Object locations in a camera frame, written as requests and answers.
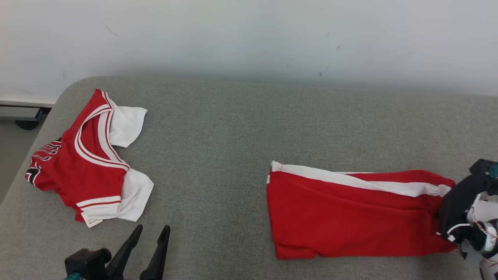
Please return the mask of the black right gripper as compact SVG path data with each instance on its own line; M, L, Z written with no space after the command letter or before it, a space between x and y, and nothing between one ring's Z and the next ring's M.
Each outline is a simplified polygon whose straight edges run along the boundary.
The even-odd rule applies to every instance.
M443 198L438 233L473 249L498 249L498 184L469 175Z

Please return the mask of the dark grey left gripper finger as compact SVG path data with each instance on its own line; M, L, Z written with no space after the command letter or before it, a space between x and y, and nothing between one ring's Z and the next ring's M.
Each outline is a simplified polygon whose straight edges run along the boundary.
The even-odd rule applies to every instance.
M143 225L139 224L130 234L129 238L123 243L114 257L105 268L107 278L124 278L123 272L130 257L132 250L136 247L142 234Z
M165 225L157 239L157 247L147 268L140 274L140 280L163 280L165 261L171 228Z

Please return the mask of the red Bulls jersey white sleeves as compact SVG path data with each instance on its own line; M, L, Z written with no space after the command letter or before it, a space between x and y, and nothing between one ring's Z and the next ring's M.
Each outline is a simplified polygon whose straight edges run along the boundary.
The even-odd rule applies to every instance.
M59 195L89 228L114 218L136 222L154 183L114 148L137 140L146 114L142 107L118 106L96 89L70 128L32 154L25 179Z

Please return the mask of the red shorts with white stripe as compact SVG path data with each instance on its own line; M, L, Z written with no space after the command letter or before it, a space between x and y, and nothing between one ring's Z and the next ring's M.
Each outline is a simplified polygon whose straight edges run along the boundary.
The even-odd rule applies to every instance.
M449 253L438 236L452 179L425 170L331 172L273 161L267 207L278 259Z

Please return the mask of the grey fabric sofa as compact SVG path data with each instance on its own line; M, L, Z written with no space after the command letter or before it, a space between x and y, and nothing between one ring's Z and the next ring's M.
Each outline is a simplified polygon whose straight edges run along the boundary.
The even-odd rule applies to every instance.
M165 279L480 280L456 252L279 261L265 181L271 161L459 181L476 160L498 160L498 97L92 77L64 91L28 154L60 137L96 89L148 110L137 140L117 150L155 184L127 278L139 277L170 225Z

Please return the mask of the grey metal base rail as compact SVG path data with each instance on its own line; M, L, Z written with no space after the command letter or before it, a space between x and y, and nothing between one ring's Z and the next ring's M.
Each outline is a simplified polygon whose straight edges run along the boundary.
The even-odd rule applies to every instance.
M41 108L0 106L0 120L38 122L42 115Z

